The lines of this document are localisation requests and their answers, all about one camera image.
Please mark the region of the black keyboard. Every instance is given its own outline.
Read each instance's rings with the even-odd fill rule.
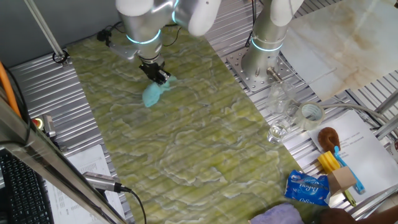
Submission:
[[[43,179],[5,149],[0,166],[8,200],[8,221],[15,224],[53,224]]]

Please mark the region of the white marble surface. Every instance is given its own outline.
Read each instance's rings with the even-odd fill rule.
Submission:
[[[293,20],[282,53],[327,100],[398,69],[394,0],[345,0]]]

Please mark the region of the blue snack bag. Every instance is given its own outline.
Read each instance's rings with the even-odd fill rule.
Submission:
[[[328,206],[330,199],[328,177],[321,175],[316,179],[293,170],[287,179],[285,197],[305,203]]]

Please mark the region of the orange cable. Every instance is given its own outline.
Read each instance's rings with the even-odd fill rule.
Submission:
[[[19,109],[18,109],[17,100],[15,99],[14,90],[12,90],[12,86],[11,86],[10,80],[8,79],[7,72],[4,69],[1,62],[0,62],[0,80],[2,82],[2,86],[4,87],[4,90],[6,91],[6,95],[8,98],[8,104],[14,110],[14,112],[20,118],[22,118],[21,113],[19,112]]]

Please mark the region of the green tablecloth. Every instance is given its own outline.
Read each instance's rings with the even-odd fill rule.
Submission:
[[[164,44],[178,27],[163,29]],[[112,40],[129,45],[124,34]],[[150,81],[95,37],[69,46],[72,62],[122,183],[141,198],[149,223],[247,223],[282,202],[286,178],[300,169],[204,38],[181,30],[164,47],[178,80],[151,108]],[[137,223],[136,200],[127,195]],[[289,201],[304,220],[317,207]]]

